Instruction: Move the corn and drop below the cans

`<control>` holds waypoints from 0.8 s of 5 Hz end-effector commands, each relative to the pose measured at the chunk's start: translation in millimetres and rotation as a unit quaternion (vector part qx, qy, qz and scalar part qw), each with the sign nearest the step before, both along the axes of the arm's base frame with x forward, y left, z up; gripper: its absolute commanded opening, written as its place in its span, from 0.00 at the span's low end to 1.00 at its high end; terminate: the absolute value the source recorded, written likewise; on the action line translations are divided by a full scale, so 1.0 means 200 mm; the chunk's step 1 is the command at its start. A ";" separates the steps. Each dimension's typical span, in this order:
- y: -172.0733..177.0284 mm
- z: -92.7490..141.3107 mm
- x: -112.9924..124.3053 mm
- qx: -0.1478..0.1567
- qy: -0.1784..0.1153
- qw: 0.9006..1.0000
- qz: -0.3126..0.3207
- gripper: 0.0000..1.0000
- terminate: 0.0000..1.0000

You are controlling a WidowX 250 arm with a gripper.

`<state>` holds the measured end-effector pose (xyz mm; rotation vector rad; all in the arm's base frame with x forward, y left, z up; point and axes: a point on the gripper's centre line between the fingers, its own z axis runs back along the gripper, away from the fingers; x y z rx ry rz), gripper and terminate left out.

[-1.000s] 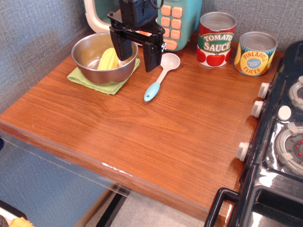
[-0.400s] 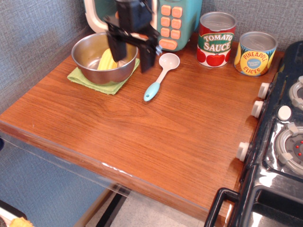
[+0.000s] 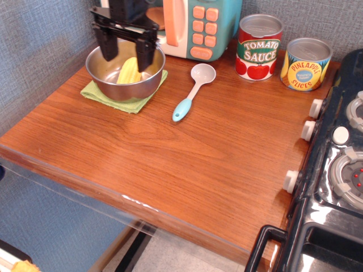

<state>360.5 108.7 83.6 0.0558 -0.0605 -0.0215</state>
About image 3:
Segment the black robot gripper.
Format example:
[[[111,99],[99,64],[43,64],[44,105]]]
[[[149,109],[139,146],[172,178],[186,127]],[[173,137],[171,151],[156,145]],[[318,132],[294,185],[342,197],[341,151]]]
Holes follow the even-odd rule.
[[[152,63],[157,43],[157,23],[147,17],[149,1],[109,1],[109,7],[94,6],[92,28],[106,61],[118,55],[117,39],[136,43],[138,71]]]

